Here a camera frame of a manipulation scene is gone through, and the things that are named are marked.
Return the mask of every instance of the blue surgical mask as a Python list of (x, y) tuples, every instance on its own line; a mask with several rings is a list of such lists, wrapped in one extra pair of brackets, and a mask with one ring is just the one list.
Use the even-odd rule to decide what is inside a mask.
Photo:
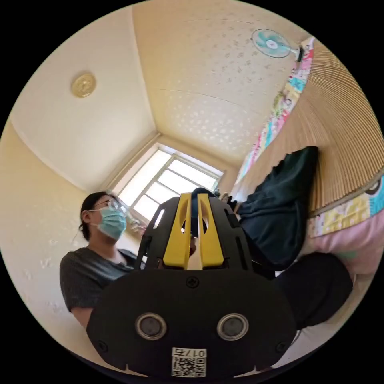
[(127, 228), (127, 221), (124, 214), (119, 210), (113, 210), (106, 207), (92, 211), (100, 211), (102, 221), (100, 224), (91, 223), (91, 225), (97, 226), (98, 230), (108, 237), (119, 240)]

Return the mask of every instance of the woman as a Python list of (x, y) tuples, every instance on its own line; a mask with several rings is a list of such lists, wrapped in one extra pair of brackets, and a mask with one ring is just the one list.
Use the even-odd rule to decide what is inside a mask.
[[(127, 226), (125, 213), (114, 195), (90, 194), (82, 204), (79, 227), (88, 246), (68, 252), (60, 263), (65, 304), (84, 328), (104, 288), (134, 268), (136, 255), (116, 246)], [(190, 254), (196, 250), (193, 240)]]

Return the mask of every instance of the yellow bracket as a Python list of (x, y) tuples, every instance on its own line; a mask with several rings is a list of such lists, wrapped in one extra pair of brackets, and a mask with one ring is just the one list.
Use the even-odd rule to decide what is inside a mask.
[[(169, 236), (163, 263), (169, 267), (187, 269), (191, 242), (191, 204), (192, 195), (180, 195), (179, 204)], [(181, 231), (185, 221), (184, 233)]]
[[(215, 221), (209, 203), (208, 194), (197, 195), (198, 223), (199, 223), (199, 249), (203, 268), (221, 266), (224, 262), (223, 253), (217, 235)], [(207, 230), (204, 233), (203, 221)]]

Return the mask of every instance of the window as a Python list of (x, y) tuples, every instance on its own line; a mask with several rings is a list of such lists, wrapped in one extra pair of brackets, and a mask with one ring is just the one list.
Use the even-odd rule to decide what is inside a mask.
[(157, 150), (128, 182), (119, 198), (139, 217), (150, 221), (160, 204), (203, 187), (213, 191), (222, 172), (192, 158)]

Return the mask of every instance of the person's leg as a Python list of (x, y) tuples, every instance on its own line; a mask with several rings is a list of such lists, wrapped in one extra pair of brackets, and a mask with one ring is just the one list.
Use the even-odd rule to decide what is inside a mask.
[(303, 256), (272, 282), (288, 299), (298, 330), (331, 318), (353, 288), (344, 264), (324, 253)]

